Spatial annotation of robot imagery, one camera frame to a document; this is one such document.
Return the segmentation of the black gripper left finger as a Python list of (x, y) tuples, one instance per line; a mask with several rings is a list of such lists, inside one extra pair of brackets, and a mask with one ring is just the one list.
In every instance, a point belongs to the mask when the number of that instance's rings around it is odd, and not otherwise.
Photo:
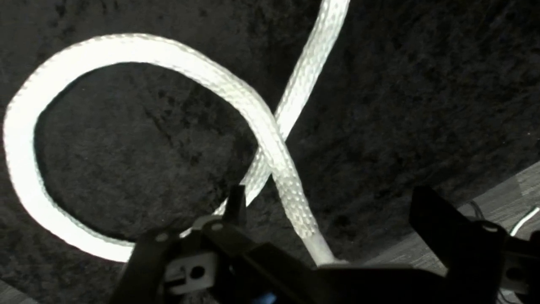
[(246, 195), (243, 185), (232, 185), (224, 207), (224, 221), (231, 224), (239, 224), (246, 207)]

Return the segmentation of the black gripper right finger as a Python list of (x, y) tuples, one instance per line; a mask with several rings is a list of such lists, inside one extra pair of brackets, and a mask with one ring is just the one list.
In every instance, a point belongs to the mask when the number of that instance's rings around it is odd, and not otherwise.
[(408, 221), (447, 268), (491, 255), (506, 238), (499, 224), (469, 219), (428, 185), (413, 189)]

